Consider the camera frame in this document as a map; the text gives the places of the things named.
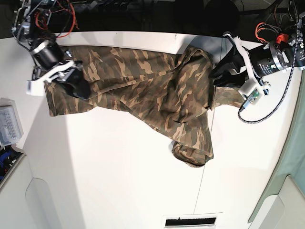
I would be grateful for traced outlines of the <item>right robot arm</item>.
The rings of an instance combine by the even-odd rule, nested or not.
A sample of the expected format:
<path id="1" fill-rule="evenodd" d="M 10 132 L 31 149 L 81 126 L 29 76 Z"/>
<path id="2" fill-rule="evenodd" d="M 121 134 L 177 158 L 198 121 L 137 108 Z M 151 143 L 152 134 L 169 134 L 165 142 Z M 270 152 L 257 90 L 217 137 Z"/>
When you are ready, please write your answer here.
<path id="1" fill-rule="evenodd" d="M 58 12 L 67 13 L 69 18 L 56 35 L 49 30 L 49 21 Z M 43 96 L 46 83 L 57 83 L 70 96 L 89 98 L 91 90 L 83 76 L 82 61 L 74 60 L 71 51 L 57 43 L 58 38 L 69 35 L 76 26 L 75 10 L 69 0 L 21 1 L 11 33 L 34 62 L 31 80 L 27 81 L 28 95 Z"/>

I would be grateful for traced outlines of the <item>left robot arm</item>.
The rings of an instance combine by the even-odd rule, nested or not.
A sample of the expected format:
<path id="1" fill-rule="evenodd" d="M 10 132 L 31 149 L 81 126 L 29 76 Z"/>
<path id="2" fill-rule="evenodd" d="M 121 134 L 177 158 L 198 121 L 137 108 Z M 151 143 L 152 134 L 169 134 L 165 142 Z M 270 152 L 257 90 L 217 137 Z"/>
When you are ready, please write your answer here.
<path id="1" fill-rule="evenodd" d="M 217 87 L 242 88 L 242 95 L 253 90 L 268 94 L 264 77 L 286 70 L 305 68 L 305 13 L 298 11 L 296 1 L 289 1 L 289 21 L 271 25 L 260 20 L 254 34 L 260 46 L 247 49 L 239 37 L 224 33 L 232 47 L 212 70 L 209 77 Z"/>

